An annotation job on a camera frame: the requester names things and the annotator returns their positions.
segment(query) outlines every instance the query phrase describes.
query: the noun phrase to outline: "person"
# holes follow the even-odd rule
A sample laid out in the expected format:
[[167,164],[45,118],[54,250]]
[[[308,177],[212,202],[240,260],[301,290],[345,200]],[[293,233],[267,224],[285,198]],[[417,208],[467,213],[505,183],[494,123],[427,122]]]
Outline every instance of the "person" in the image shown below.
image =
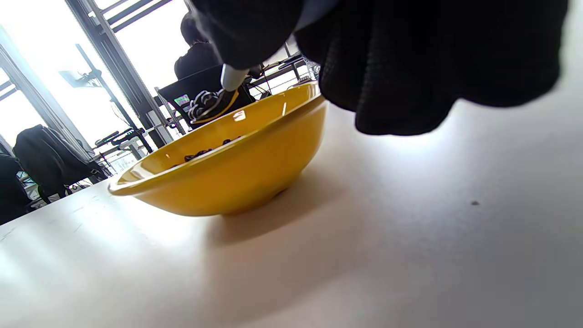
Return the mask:
[[222,64],[209,39],[196,28],[196,21],[191,14],[184,15],[180,24],[180,32],[190,49],[174,64],[174,73],[179,80]]
[[514,107],[549,92],[568,0],[187,0],[232,89],[294,35],[321,94],[370,135],[436,129],[458,99]]

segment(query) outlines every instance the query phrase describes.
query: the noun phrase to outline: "black sleeve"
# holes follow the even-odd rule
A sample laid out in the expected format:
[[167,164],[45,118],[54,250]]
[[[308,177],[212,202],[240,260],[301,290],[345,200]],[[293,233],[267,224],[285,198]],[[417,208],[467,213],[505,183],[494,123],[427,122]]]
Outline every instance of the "black sleeve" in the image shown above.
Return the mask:
[[180,80],[207,68],[222,64],[209,43],[194,45],[186,55],[180,57],[174,64],[174,73]]

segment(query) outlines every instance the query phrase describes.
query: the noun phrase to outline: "dark food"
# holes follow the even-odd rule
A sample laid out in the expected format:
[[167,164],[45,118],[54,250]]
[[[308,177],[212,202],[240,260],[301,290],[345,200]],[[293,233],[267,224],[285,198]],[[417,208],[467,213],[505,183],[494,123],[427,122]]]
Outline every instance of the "dark food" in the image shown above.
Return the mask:
[[[232,141],[233,140],[231,140],[231,139],[225,139],[223,141],[223,146],[226,145],[226,144],[228,144],[229,142],[232,142]],[[213,148],[209,148],[209,150],[207,150],[207,151],[199,151],[198,153],[196,153],[196,155],[186,155],[186,156],[184,156],[184,162],[190,162],[191,160],[193,160],[193,159],[195,159],[195,158],[197,158],[197,157],[199,157],[201,155],[204,155],[204,154],[206,154],[206,153],[208,153],[208,152],[210,152],[212,150],[213,150]],[[175,168],[178,165],[180,165],[180,164],[172,165],[171,168]]]

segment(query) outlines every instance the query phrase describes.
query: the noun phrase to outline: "desk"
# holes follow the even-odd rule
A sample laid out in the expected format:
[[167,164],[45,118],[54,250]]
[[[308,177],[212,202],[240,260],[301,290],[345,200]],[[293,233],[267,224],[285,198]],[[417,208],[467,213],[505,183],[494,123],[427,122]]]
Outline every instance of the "desk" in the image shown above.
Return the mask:
[[300,180],[230,219],[82,190],[0,226],[1,326],[580,327],[577,92],[414,138],[331,108]]

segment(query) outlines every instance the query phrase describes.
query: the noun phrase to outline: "bowl rim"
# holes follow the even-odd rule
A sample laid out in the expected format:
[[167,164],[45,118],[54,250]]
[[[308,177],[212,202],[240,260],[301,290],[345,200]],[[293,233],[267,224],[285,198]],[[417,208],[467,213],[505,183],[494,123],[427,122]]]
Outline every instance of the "bowl rim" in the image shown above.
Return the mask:
[[[307,88],[308,86],[310,86],[310,87],[317,86],[317,82],[314,81],[314,82],[305,83],[303,85],[298,86],[297,88],[302,88],[302,87]],[[285,92],[282,92],[282,93],[280,93],[278,95],[274,95],[274,96],[281,96],[284,94],[285,94]],[[277,118],[274,118],[272,121],[266,123],[261,128],[258,128],[255,131],[252,131],[248,134],[245,134],[241,138],[237,138],[237,139],[233,140],[232,142],[229,142],[227,145],[223,145],[219,148],[216,148],[213,151],[210,151],[210,152],[204,154],[204,156],[200,156],[200,157],[193,159],[189,162],[182,163],[178,166],[164,170],[160,173],[156,173],[155,175],[150,175],[150,176],[144,177],[144,178],[139,179],[137,181],[119,184],[123,175],[126,174],[128,171],[132,170],[133,168],[135,168],[137,165],[142,163],[144,160],[146,160],[151,155],[151,154],[148,154],[144,158],[142,158],[139,161],[137,161],[136,163],[134,163],[131,167],[127,168],[122,173],[111,178],[112,180],[109,183],[108,190],[111,194],[116,195],[116,196],[131,196],[131,195],[135,195],[135,194],[144,193],[144,192],[150,190],[154,185],[159,184],[160,181],[171,179],[174,176],[179,176],[179,175],[183,174],[184,172],[186,172],[186,170],[192,169],[194,166],[196,166],[199,170],[203,170],[204,168],[206,168],[206,167],[210,166],[212,163],[214,163],[216,160],[219,160],[220,158],[225,156],[227,154],[227,152],[229,152],[229,153],[232,152],[232,149],[236,145],[240,146],[243,144],[249,144],[250,142],[252,142],[253,140],[258,139],[258,138],[267,138],[269,134],[272,134],[275,131],[277,131],[279,129],[279,127],[286,125],[289,122],[298,120],[299,118],[304,117],[304,116],[312,113],[317,108],[319,108],[320,105],[323,104],[324,101],[325,101],[324,97],[321,95],[321,93],[318,92],[314,97],[299,104],[298,106],[294,107],[292,110],[289,110],[288,112],[286,112],[284,115],[278,116]],[[247,109],[247,107],[250,107],[252,105],[253,104],[242,107],[242,108],[240,108],[240,109],[238,109],[230,114],[238,113],[242,110]],[[227,116],[219,117],[211,122],[208,122],[207,124],[211,124],[211,123],[215,122],[216,120],[220,120],[221,118],[225,118],[225,117],[227,117]],[[165,145],[156,151],[161,151],[162,149],[164,149],[164,147],[169,146],[170,144]]]

